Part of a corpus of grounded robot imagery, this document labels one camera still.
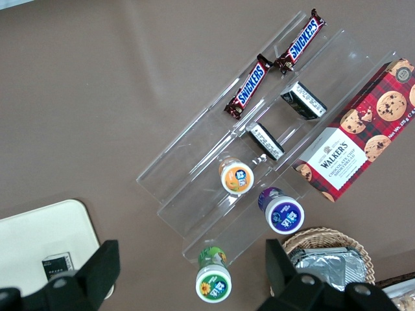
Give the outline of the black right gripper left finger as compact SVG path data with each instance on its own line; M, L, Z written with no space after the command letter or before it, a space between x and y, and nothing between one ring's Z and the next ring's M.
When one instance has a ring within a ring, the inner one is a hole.
M107 240L79 270L61 273L49 281L42 309L98 310L119 274L119 243Z

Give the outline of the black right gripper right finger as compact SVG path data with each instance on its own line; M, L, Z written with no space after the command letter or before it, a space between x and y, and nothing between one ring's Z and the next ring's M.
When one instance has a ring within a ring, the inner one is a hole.
M259 310L324 310L324 285L309 273L299 273L280 241L265 243L265 266L274 295Z

